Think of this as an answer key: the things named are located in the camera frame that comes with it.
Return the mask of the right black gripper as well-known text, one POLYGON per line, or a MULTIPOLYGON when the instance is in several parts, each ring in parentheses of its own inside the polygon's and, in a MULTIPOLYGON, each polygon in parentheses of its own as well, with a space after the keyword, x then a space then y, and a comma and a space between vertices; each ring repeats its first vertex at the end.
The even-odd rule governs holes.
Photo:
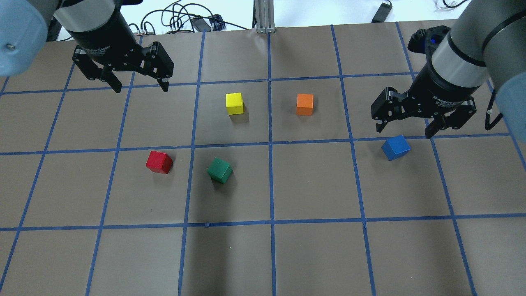
POLYGON ((432 121, 424 130, 431 139, 441 130, 460 129, 477 112, 472 97, 477 87, 456 86, 443 79, 432 66, 425 66, 406 92, 386 87, 371 105, 371 118, 376 131, 382 132, 389 122, 409 117, 432 121))

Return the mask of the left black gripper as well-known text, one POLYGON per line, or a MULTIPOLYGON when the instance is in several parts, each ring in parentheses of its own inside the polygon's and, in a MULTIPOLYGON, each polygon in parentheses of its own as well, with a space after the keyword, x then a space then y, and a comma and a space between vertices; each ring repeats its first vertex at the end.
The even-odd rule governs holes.
POLYGON ((156 79, 163 92, 168 92, 174 63, 160 42, 149 47, 138 44, 122 16, 113 16, 107 23, 88 32, 73 32, 78 45, 72 60, 91 81, 107 83, 120 93, 122 83, 114 72, 136 71, 156 79))

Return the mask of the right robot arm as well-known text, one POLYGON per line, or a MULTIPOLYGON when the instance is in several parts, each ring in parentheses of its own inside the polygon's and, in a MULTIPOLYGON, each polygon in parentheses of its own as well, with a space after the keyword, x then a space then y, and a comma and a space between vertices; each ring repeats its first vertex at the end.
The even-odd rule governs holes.
POLYGON ((428 139, 460 129, 477 112, 472 94, 490 79, 499 117, 524 142, 525 14, 524 0, 473 0, 452 27, 417 30, 407 48, 426 64, 406 92, 387 87, 372 103, 376 131, 410 117, 431 120, 428 139))

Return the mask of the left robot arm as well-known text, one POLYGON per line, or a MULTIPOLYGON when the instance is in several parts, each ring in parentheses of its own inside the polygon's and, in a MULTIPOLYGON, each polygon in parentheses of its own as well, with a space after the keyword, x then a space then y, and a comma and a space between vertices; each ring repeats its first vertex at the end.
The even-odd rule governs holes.
POLYGON ((142 47, 120 12, 127 0, 2 0, 2 76, 19 75, 31 66, 44 46, 53 19, 77 42, 72 60, 91 81, 120 92, 115 72, 134 71, 156 79, 167 92, 174 63, 160 42, 142 47))

